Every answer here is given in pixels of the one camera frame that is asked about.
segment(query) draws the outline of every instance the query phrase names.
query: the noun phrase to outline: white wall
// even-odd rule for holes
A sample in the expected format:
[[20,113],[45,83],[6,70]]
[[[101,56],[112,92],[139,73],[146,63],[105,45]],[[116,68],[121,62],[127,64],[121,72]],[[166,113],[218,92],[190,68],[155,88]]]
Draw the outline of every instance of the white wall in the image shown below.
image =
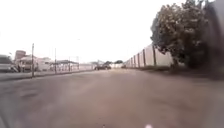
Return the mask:
[[[172,57],[169,53],[166,53],[165,55],[160,53],[157,49],[155,49],[155,54],[156,54],[156,63],[157,66],[170,66],[170,64],[173,62]],[[138,67],[138,54],[135,56],[135,62],[136,62],[136,67]],[[144,67],[144,59],[143,59],[143,51],[139,53],[139,59],[140,59],[140,67]],[[145,48],[145,61],[146,61],[146,66],[153,66],[154,65],[154,60],[153,60],[153,49],[152,45],[149,45]]]

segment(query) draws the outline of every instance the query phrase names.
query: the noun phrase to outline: sky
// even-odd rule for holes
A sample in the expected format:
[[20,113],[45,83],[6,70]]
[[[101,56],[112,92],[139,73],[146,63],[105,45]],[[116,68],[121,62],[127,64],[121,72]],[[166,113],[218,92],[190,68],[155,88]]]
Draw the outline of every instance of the sky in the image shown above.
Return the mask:
[[128,60],[151,44],[161,6],[183,0],[0,0],[0,54]]

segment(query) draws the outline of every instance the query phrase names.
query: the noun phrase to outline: roof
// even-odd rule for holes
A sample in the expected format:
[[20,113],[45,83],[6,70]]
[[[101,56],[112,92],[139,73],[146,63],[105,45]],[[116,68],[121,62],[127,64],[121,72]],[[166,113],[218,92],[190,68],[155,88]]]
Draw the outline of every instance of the roof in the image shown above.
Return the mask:
[[0,54],[0,57],[9,57],[8,55],[3,55],[3,54]]
[[78,64],[77,62],[74,61],[69,61],[69,60],[57,60],[56,64]]

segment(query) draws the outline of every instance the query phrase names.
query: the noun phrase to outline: concrete wall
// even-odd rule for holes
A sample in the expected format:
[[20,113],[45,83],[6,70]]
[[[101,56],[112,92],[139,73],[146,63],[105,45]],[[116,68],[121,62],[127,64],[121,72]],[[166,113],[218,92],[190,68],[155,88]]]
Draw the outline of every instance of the concrete wall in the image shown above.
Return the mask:
[[147,66],[153,66],[153,51],[152,51],[152,45],[149,45],[145,48],[145,61]]
[[140,67],[144,67],[144,56],[143,56],[143,50],[139,53],[139,61],[140,61]]
[[[144,51],[137,53],[128,61],[126,61],[127,67],[144,67],[144,66],[154,66],[153,59],[153,48],[152,45],[147,46]],[[155,49],[156,63],[157,66],[170,66],[172,63],[172,57],[169,53],[165,55],[160,53]]]

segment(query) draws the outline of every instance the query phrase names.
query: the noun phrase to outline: green tree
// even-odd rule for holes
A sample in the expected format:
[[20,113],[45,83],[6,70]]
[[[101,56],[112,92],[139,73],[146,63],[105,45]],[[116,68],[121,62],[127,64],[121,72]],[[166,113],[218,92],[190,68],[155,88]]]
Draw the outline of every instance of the green tree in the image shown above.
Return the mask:
[[114,63],[115,63],[115,64],[122,64],[123,61],[122,61],[122,60],[117,60],[117,61],[115,61]]
[[186,0],[181,6],[162,6],[153,21],[153,45],[163,54],[170,52],[174,62],[196,68],[206,62],[207,42],[203,39],[207,18],[203,3]]

